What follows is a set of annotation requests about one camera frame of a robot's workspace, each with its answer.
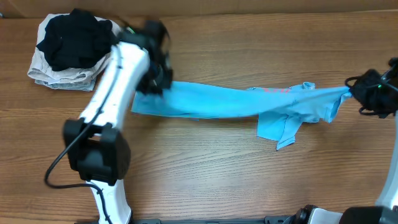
stack of folded clothes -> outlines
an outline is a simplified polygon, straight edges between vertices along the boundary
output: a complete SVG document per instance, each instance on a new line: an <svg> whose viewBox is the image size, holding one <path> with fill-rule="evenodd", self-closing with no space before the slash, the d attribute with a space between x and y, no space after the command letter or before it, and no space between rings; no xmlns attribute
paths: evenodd
<svg viewBox="0 0 398 224"><path fill-rule="evenodd" d="M119 31L115 22L78 9L49 14L39 25L27 74L49 88L91 91L110 60Z"/></svg>

gray cloth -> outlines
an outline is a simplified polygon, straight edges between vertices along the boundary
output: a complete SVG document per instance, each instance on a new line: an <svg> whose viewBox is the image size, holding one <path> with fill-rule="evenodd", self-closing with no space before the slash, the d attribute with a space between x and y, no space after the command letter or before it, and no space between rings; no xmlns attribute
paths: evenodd
<svg viewBox="0 0 398 224"><path fill-rule="evenodd" d="M59 15L68 14L49 14L39 25L39 30L37 32L37 43L40 43L42 40L44 40L45 27L49 23L49 20ZM95 18L98 21L104 20L99 17ZM117 35L120 32L120 27L115 22L111 22L113 25L112 32ZM49 88L91 91L94 88L96 76L104 70L109 61L110 54L106 54L92 68L68 68L63 71L55 72L44 59L44 53L39 51L36 47L27 75L33 78L35 83L47 86Z"/></svg>

light blue folded cloth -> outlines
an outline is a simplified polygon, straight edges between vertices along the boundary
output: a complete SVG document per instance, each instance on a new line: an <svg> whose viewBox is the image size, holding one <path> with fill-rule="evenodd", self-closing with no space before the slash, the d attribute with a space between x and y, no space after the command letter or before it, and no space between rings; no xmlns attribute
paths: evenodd
<svg viewBox="0 0 398 224"><path fill-rule="evenodd" d="M348 87L315 89L315 84L286 89L234 90L199 83L173 82L163 96L137 92L132 112L179 118L238 118L259 115L257 135L278 141L277 150L295 142L303 122L332 122L352 95Z"/></svg>

cable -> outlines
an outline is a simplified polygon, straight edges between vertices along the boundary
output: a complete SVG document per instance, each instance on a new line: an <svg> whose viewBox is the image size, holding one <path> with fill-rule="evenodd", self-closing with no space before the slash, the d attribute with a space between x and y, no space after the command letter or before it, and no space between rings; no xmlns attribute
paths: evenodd
<svg viewBox="0 0 398 224"><path fill-rule="evenodd" d="M105 198L104 198L104 194L102 192L102 190L95 184L68 184L68 185L54 185L51 184L49 182L49 176L51 174L51 171L54 169L54 167L60 162L60 160L62 159L62 157L64 155L66 155L66 153L68 153L68 151L70 150L70 148L72 148L72 146L74 146L77 142L79 142L81 140L81 138L83 136L85 136L86 132L89 130L90 126L92 124L94 124L95 120L98 118L98 116L103 112L102 109L104 108L104 105L106 103L106 100L109 98L113 87L116 84L116 80L118 79L118 76L120 74L120 70L122 69L121 66L121 51L120 48L118 46L112 46L113 49L116 50L116 53L118 55L118 66L116 67L116 74L113 78L112 84L107 92L107 94L105 95L104 100L102 101L101 105L98 107L98 110L96 112L96 114L94 115L93 119L86 125L86 127L81 131L81 133L61 152L61 154L59 154L59 156L52 162L52 164L50 165L50 167L47 169L45 175L44 175L44 182L47 186L53 188L53 189L69 189L69 188L75 188L75 187L91 187L94 188L95 190L97 190L97 194L99 194L99 197L101 198L101 203L102 203L102 209L103 209L103 213L105 215L105 221L108 221L109 224L112 224L111 219L109 218L109 215L106 211L106 206L105 206Z"/></svg>

black cable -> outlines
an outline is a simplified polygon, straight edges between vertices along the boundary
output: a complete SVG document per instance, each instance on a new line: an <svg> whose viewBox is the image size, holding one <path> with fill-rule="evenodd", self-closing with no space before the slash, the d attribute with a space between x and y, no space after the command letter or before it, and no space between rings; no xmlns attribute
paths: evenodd
<svg viewBox="0 0 398 224"><path fill-rule="evenodd" d="M77 142L79 142L82 139L82 137L84 137L86 135L86 132L89 130L90 126L92 124L94 124L95 120L103 112L102 109L104 108L106 100L109 98L109 96L110 96L110 94L111 94L111 92L113 90L113 87L116 84L116 80L118 79L118 76L120 74L120 69L122 69L122 66L121 66L122 56L121 56L120 48L118 46L115 46L115 49L116 49L116 53L118 55L118 66L116 67L115 76L113 78L112 84L111 84L107 94L105 95L104 100L102 101L101 105L98 107L98 110L97 110L96 114L94 115L93 119L86 125L86 127L81 131L81 133L61 152L61 154L59 154L59 156L52 162L51 166L47 169L47 171L46 171L46 173L44 175L45 184L47 186L53 188L53 189L69 189L69 188L75 188L75 187L91 187L91 188L94 188L95 190L97 190L97 194L99 194L99 196L101 198L102 209L103 209L103 213L105 215L105 220L108 221L109 224L112 224L112 221L109 218L109 215L108 215L108 213L106 211L104 194L103 194L102 190L97 185L95 185L95 184L54 185L54 184L51 184L49 182L49 176L51 174L51 171L60 162L62 157L64 155L66 155L66 153L68 153L68 151L70 150L71 147L73 147Z"/></svg>

